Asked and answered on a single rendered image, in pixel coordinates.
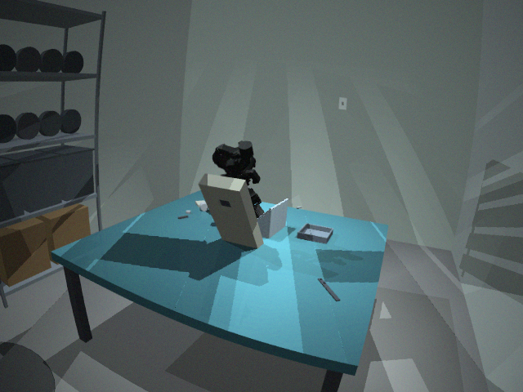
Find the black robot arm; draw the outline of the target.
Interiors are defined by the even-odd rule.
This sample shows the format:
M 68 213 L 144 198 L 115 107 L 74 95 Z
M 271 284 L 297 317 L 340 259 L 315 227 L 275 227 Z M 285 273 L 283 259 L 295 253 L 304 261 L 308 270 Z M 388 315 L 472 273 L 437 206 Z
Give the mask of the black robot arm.
M 256 166 L 256 159 L 253 157 L 253 146 L 250 141 L 239 141 L 238 147 L 234 148 L 226 144 L 221 144 L 216 147 L 212 155 L 213 162 L 223 168 L 229 175 L 234 175 L 232 172 L 244 170 L 244 162 L 249 163 L 253 169 Z M 256 218 L 260 217 L 265 212 L 259 205 L 262 201 L 258 194 L 252 188 L 248 187 L 248 191 L 253 203 L 253 208 Z

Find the dark grey flat bar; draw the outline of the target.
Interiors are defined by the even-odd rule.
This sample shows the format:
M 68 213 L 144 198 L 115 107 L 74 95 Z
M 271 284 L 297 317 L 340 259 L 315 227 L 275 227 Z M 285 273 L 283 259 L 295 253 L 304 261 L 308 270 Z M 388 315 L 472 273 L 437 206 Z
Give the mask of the dark grey flat bar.
M 339 297 L 336 296 L 336 293 L 334 293 L 331 288 L 326 284 L 326 282 L 322 278 L 318 278 L 319 282 L 324 286 L 324 288 L 329 292 L 329 294 L 333 297 L 335 301 L 340 301 Z

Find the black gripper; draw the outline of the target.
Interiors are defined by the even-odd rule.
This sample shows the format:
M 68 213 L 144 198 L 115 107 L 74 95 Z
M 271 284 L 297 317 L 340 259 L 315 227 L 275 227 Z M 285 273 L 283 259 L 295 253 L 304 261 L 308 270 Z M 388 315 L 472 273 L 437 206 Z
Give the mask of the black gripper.
M 226 174 L 221 174 L 221 176 L 246 180 L 247 185 L 249 185 L 250 179 L 253 179 L 253 181 L 252 181 L 253 184 L 259 183 L 260 176 L 257 174 L 255 169 L 252 169 L 252 167 L 249 163 L 244 162 L 244 170 L 241 170 L 241 172 L 242 173 L 240 173 L 240 171 L 233 171 L 232 173 L 234 175 L 229 175 L 228 173 L 226 173 Z

